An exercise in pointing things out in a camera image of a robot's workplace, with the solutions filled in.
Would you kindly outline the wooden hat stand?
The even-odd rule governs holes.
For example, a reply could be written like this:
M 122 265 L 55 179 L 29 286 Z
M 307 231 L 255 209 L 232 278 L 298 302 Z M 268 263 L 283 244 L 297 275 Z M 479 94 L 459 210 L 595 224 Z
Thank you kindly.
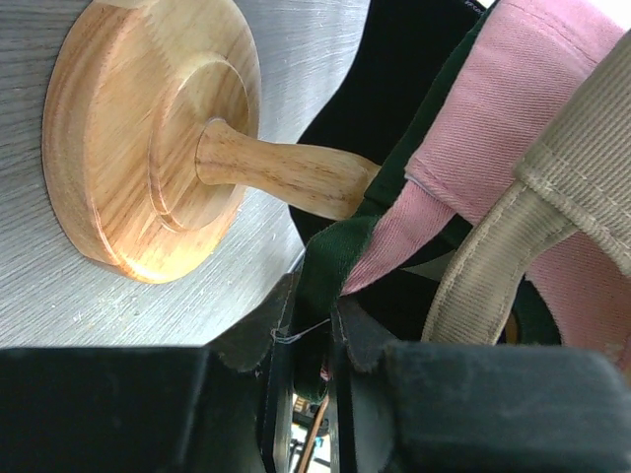
M 75 247 L 163 284 L 197 268 L 253 187 L 330 220 L 378 173 L 353 153 L 258 137 L 260 69 L 232 1 L 94 1 L 48 85 L 41 155 Z

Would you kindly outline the pink baseball cap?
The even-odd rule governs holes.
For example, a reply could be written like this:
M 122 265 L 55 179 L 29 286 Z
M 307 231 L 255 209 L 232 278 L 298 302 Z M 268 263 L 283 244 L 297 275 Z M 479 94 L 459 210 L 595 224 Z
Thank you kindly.
M 512 183 L 516 161 L 623 29 L 587 1 L 501 1 L 405 168 L 405 185 L 377 223 L 344 292 L 374 283 L 461 216 L 479 223 Z M 542 296 L 520 324 L 550 323 L 563 344 L 630 369 L 630 282 L 586 235 L 555 244 L 526 278 Z

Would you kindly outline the green baseball cap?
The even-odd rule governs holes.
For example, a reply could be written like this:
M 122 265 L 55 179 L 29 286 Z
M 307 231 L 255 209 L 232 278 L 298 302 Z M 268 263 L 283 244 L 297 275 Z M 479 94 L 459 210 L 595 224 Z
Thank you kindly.
M 327 224 L 292 218 L 307 245 L 295 320 L 305 337 L 295 388 L 319 401 L 339 297 L 419 327 L 416 284 L 402 265 L 461 240 L 508 188 L 515 163 L 581 80 L 569 67 L 566 10 L 502 1 L 478 14 L 462 1 L 376 1 L 338 91 L 302 136 L 381 166 L 358 211 Z

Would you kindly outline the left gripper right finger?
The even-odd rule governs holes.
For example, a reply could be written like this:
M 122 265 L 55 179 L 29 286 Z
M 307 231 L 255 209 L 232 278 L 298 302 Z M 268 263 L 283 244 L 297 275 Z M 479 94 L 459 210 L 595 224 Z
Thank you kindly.
M 331 317 L 336 472 L 626 472 L 630 390 L 603 356 L 407 342 Z

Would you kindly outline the tan baseball cap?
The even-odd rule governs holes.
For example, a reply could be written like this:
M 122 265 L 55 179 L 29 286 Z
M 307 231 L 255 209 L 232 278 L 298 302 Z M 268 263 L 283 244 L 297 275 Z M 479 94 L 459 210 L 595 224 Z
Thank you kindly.
M 518 162 L 516 179 L 448 266 L 425 342 L 494 344 L 528 266 L 573 233 L 630 274 L 630 36 Z

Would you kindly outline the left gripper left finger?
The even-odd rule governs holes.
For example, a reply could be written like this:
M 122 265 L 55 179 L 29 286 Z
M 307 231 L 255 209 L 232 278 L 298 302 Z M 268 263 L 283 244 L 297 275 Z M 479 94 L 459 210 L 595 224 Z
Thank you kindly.
M 297 278 L 198 347 L 1 353 L 5 472 L 285 472 Z

